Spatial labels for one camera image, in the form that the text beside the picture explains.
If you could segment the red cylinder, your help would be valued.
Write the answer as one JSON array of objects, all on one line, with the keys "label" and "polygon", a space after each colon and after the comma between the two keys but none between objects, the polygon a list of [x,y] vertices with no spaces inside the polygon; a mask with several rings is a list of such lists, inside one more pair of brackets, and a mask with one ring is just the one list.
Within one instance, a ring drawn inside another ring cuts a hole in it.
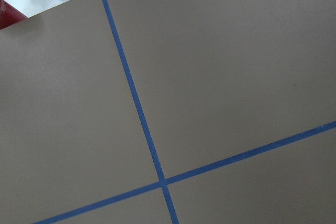
[{"label": "red cylinder", "polygon": [[5,0],[1,0],[0,29],[4,29],[17,22],[26,20],[28,17],[18,11]]}]

